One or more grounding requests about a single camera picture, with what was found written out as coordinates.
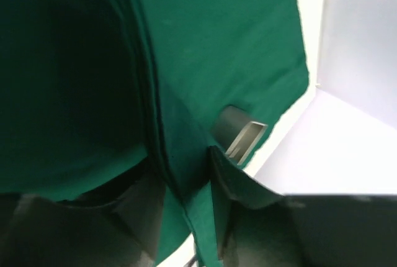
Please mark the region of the green surgical cloth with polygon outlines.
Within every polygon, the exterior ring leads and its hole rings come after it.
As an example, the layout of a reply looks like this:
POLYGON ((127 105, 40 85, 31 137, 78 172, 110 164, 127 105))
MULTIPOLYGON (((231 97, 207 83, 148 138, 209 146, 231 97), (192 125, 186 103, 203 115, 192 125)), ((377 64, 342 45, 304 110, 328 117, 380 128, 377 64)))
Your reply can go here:
POLYGON ((227 106, 268 128, 305 93, 297 0, 1 0, 1 195, 114 201, 164 184, 154 266, 218 257, 209 149, 227 106))

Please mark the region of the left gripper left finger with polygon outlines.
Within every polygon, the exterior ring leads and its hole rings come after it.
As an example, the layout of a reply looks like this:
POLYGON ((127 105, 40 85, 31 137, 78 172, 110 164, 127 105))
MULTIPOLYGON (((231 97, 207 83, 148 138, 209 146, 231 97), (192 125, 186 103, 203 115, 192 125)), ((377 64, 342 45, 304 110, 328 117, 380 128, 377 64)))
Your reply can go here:
POLYGON ((1 195, 1 266, 154 266, 164 184, 144 173, 99 206, 1 195))

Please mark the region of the silver metal instrument tray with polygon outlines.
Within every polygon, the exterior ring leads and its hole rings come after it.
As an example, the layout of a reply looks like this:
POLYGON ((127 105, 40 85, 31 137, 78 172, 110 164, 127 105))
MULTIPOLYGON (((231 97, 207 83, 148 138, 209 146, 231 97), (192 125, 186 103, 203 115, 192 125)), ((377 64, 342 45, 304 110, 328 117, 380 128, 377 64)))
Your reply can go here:
POLYGON ((215 121, 212 135, 224 149, 225 155, 237 165, 242 165, 267 128, 267 124, 253 120, 241 109, 227 106, 215 121))

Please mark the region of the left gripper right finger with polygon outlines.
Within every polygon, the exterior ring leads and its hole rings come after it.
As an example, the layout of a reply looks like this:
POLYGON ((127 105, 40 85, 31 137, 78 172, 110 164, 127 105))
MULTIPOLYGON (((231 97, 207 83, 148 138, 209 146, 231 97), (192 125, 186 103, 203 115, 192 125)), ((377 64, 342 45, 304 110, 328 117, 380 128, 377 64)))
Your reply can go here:
POLYGON ((225 266, 395 266, 396 197, 281 196, 209 149, 225 266))

